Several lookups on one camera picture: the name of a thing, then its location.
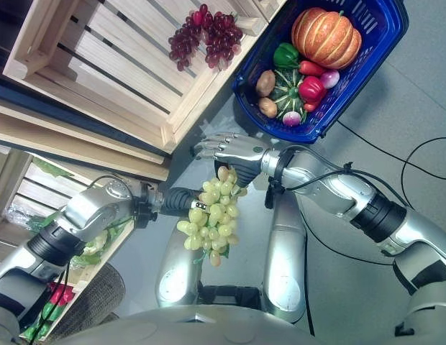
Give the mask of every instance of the wooden crate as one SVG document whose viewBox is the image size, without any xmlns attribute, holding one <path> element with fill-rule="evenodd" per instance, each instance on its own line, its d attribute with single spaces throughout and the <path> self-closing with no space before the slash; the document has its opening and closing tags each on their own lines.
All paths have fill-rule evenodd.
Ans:
<svg viewBox="0 0 446 345">
<path fill-rule="evenodd" d="M 209 69 L 205 47 L 183 72 L 168 37 L 192 0 L 34 0 L 4 74 L 133 137 L 172 152 L 285 0 L 210 0 L 237 13 L 242 52 Z"/>
</svg>

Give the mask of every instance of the orange pumpkin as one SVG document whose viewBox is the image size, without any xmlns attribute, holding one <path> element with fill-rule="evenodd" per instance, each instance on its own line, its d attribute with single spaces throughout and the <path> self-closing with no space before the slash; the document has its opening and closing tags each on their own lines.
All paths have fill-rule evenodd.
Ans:
<svg viewBox="0 0 446 345">
<path fill-rule="evenodd" d="M 293 23 L 291 39 L 304 57 L 335 70 L 347 67 L 362 45 L 359 31 L 348 18 L 319 7 L 302 11 Z"/>
</svg>

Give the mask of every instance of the grape bunch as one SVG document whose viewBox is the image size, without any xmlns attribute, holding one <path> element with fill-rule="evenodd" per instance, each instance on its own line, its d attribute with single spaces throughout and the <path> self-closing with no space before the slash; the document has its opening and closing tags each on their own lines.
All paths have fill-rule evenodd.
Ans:
<svg viewBox="0 0 446 345">
<path fill-rule="evenodd" d="M 202 248 L 204 255 L 208 255 L 212 266 L 220 266 L 221 255 L 227 257 L 229 246 L 239 243 L 236 218 L 239 210 L 236 207 L 237 198 L 247 195 L 247 189 L 242 188 L 235 196 L 231 191 L 237 180 L 236 172 L 226 167 L 218 169 L 218 178 L 212 178 L 202 184 L 204 192 L 199 200 L 209 207 L 207 215 L 200 208 L 189 211 L 189 221 L 179 221 L 177 229 L 188 238 L 185 240 L 186 249 L 198 250 Z"/>
<path fill-rule="evenodd" d="M 176 61 L 177 69 L 182 71 L 190 65 L 202 40 L 206 44 L 205 62 L 208 66 L 225 70 L 232 58 L 240 53 L 241 38 L 242 30 L 236 26 L 232 14 L 218 11 L 212 16 L 207 5 L 202 4 L 198 11 L 191 11 L 182 28 L 169 37 L 169 58 Z"/>
</svg>

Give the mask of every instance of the blue basket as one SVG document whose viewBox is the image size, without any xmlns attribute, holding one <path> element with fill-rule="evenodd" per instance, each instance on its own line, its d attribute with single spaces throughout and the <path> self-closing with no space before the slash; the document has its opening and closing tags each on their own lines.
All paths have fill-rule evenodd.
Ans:
<svg viewBox="0 0 446 345">
<path fill-rule="evenodd" d="M 345 11 L 362 36 L 362 47 L 355 61 L 340 71 L 340 81 L 306 122 L 288 127 L 260 113 L 255 85 L 264 70 L 274 69 L 274 50 L 280 43 L 290 42 L 291 28 L 298 15 L 315 6 L 327 11 Z M 246 57 L 232 89 L 242 109 L 263 131 L 290 142 L 315 142 L 359 94 L 408 27 L 409 18 L 401 0 L 289 0 Z"/>
</svg>

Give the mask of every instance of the pumpkin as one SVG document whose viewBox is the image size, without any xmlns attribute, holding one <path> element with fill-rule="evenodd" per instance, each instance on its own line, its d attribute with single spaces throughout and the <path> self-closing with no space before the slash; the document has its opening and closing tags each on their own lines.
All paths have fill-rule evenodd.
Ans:
<svg viewBox="0 0 446 345">
<path fill-rule="evenodd" d="M 293 46 L 306 58 L 334 70 L 347 67 L 358 55 L 362 37 L 342 16 L 313 7 L 300 13 L 291 31 Z"/>
<path fill-rule="evenodd" d="M 304 76 L 298 69 L 279 68 L 274 70 L 274 74 L 276 75 L 276 84 L 269 98 L 278 107 L 276 118 L 282 120 L 284 114 L 296 111 L 301 115 L 301 122 L 304 122 L 306 112 L 303 110 L 303 101 L 298 94 L 298 87 Z"/>
</svg>

